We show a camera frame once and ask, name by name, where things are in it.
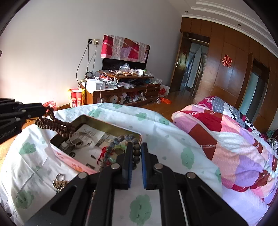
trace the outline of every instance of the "silver bangle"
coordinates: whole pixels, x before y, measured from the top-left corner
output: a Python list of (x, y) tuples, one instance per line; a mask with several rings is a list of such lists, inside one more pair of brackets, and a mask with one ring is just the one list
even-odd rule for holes
[(90, 141), (89, 143), (85, 144), (85, 145), (82, 145), (82, 144), (83, 144), (83, 141), (80, 139), (82, 143), (81, 143), (80, 145), (78, 145), (78, 142), (77, 142), (77, 143), (74, 143), (74, 140), (71, 141), (71, 140), (70, 140), (71, 138), (69, 138), (69, 142), (74, 146), (74, 148), (83, 148), (83, 147), (89, 146), (89, 145), (93, 142), (92, 136), (90, 136), (90, 135), (87, 134), (87, 133), (84, 133), (84, 132), (75, 132), (75, 133), (73, 134), (73, 136), (74, 136), (75, 134), (79, 134), (79, 135), (86, 136), (86, 137), (90, 138), (91, 141)]

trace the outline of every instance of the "wooden door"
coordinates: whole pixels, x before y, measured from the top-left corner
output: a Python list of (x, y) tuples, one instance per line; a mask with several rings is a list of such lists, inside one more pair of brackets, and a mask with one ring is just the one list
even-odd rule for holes
[(182, 32), (175, 68), (173, 70), (170, 92), (179, 91), (186, 67), (186, 60), (190, 52), (191, 41)]
[(248, 55), (248, 61), (247, 61), (247, 67), (246, 67), (246, 72), (245, 72), (245, 77), (242, 83), (242, 87), (241, 87), (241, 91), (239, 93), (239, 96), (237, 98), (237, 102), (235, 103), (235, 108), (239, 110), (239, 107), (243, 101), (246, 89), (247, 89), (247, 85), (249, 82), (249, 78), (252, 72), (252, 68), (253, 68), (253, 61), (254, 61), (254, 56), (253, 53), (250, 53)]

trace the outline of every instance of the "beaded bracelet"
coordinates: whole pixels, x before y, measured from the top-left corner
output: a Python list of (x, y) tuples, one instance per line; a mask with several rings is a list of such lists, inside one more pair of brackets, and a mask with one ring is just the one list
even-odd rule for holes
[(115, 147), (115, 145), (119, 144), (121, 141), (126, 140), (127, 142), (132, 142), (133, 144), (133, 164), (132, 169), (136, 169), (136, 165), (140, 162), (139, 156), (141, 155), (141, 146), (139, 144), (139, 141), (133, 134), (125, 134), (120, 135), (118, 138), (114, 138), (113, 140), (109, 141), (109, 146), (106, 147), (106, 152), (104, 153), (104, 158), (102, 160), (102, 163), (100, 164), (100, 171), (103, 170), (104, 167), (107, 166), (108, 159), (110, 157), (110, 154), (112, 152), (112, 149)]

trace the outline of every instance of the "red and white cloth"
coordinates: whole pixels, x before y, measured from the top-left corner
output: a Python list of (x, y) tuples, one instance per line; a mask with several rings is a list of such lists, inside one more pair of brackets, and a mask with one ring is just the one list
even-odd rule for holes
[(145, 63), (150, 46), (142, 42), (104, 34), (101, 58)]

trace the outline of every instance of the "bead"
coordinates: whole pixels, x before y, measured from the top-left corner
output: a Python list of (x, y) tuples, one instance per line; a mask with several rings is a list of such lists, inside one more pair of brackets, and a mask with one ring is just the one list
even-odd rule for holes
[(103, 154), (103, 156), (104, 156), (104, 158), (109, 158), (110, 157), (110, 154), (109, 154), (109, 152), (105, 152), (104, 154)]
[(135, 170), (137, 168), (137, 165), (135, 163), (132, 163), (132, 170)]
[(114, 147), (115, 147), (115, 144), (114, 144), (113, 142), (111, 142), (111, 143), (109, 143), (109, 146), (110, 146), (111, 148), (114, 148)]
[(141, 155), (141, 151), (140, 150), (134, 150), (133, 155), (139, 157)]
[(138, 139), (137, 138), (133, 138), (132, 141), (133, 145), (136, 145), (139, 143)]
[(113, 143), (117, 145), (117, 144), (119, 144), (120, 142), (119, 142), (118, 138), (114, 138)]
[(141, 146), (139, 144), (136, 144), (136, 145), (133, 146), (133, 149), (134, 150), (140, 150)]
[(102, 167), (102, 168), (106, 167), (106, 163), (101, 163), (100, 167)]
[(125, 140), (126, 140), (126, 141), (129, 140), (128, 134), (125, 134)]
[(134, 156), (134, 157), (133, 157), (133, 162), (134, 162), (135, 164), (138, 164), (138, 163), (140, 162), (140, 158), (139, 158), (138, 156)]
[(112, 148), (111, 147), (106, 147), (105, 149), (108, 153), (111, 153), (112, 152)]
[(124, 139), (125, 139), (124, 135), (121, 135), (121, 136), (118, 137), (118, 140), (119, 140), (120, 142), (122, 142)]
[(132, 140), (132, 139), (134, 138), (134, 135), (133, 135), (133, 134), (129, 134), (128, 138), (129, 138), (130, 140)]

